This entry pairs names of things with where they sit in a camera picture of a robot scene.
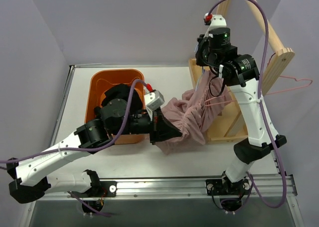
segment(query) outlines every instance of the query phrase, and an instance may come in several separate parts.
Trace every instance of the pink towel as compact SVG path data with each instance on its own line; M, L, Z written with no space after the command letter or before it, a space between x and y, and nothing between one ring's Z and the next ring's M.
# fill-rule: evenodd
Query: pink towel
M220 97L205 103L205 100L213 98L208 87L212 77L214 77L212 72L205 71L196 91L194 89L186 91L181 100L173 98L161 109L164 116L183 133L181 137L156 143L165 154L189 150L190 147L194 149L196 144L205 144L203 133L227 103L207 107L205 104L231 100L225 88ZM210 85L213 94L217 95L221 90L222 80L215 78Z

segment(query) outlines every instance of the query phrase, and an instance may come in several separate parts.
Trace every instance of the screw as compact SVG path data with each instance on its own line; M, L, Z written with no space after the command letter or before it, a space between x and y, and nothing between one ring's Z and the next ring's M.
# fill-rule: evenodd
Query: screw
M212 191L212 190L214 189L214 185L213 185L213 184L208 184L208 185L207 185L207 189L208 189L209 191Z
M110 192L114 193L116 191L116 187L115 186L110 186Z
M244 187L245 190L249 190L249 188L250 188L248 183L244 183L243 187Z

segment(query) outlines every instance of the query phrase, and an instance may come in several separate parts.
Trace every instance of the orange plastic basket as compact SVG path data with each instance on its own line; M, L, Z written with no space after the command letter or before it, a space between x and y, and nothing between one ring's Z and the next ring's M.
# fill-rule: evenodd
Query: orange plastic basket
M85 123L95 118L94 108L101 106L105 98L104 92L121 83L131 86L135 79L144 80L144 76L140 71L134 69L105 70L96 73L91 79ZM143 85L137 83L135 90L138 92L144 106ZM144 138L144 135L122 135L115 144L133 144L142 141Z

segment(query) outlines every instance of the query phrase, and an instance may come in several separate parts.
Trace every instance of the table surface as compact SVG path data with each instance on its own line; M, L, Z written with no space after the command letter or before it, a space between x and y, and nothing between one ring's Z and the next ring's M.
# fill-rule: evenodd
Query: table surface
M163 94L166 103L173 97L181 98L183 92L192 89L188 67L133 68L142 72L145 81ZM91 78L105 69L119 68L75 68L56 141L63 140L83 125ZM90 169L96 171L100 178L220 176L235 157L233 145L234 143L211 144L200 146L194 151L165 155L157 146L145 140L138 144L114 145L89 157L78 159L57 172L76 173ZM277 174L272 155L257 161L251 168L251 173Z

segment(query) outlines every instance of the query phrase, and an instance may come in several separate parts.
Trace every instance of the white wall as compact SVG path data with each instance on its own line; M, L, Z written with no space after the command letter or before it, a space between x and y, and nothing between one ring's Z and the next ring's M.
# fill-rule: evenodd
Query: white wall
M0 156L48 147L68 66L32 0L0 0ZM17 226L23 205L0 172L0 226Z
M187 64L217 1L34 0L69 64ZM279 1L260 3L271 17ZM232 42L252 53L262 32L247 4L234 0L229 11Z
M285 46L296 56L284 75L312 78L307 89L266 97L268 110L287 145L281 148L288 174L293 174L298 202L307 227L319 223L319 13L318 0L281 0L271 23ZM260 63L264 39L261 38L254 57ZM273 90L303 85L293 80L279 79Z

